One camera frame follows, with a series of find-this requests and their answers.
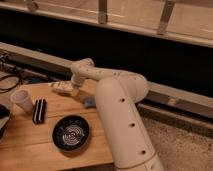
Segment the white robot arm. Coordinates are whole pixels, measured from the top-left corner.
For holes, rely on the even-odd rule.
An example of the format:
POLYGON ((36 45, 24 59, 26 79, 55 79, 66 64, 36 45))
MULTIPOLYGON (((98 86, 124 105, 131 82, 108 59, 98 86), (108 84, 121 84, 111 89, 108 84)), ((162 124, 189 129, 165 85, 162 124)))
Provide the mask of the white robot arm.
POLYGON ((59 93, 76 96, 84 81, 97 82, 95 104, 117 171, 164 171, 135 106, 148 92, 146 78, 130 71, 98 68, 90 58, 71 63, 70 81, 50 83, 59 93))

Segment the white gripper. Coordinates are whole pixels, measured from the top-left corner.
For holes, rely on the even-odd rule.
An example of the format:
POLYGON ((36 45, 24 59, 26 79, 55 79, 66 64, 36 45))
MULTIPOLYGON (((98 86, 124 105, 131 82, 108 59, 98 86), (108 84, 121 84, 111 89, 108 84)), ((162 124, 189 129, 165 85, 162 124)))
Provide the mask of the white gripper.
POLYGON ((53 91, 57 93, 70 94, 72 97, 77 96, 80 91, 79 86, 68 82, 51 82, 48 83, 48 86, 54 87, 53 91))

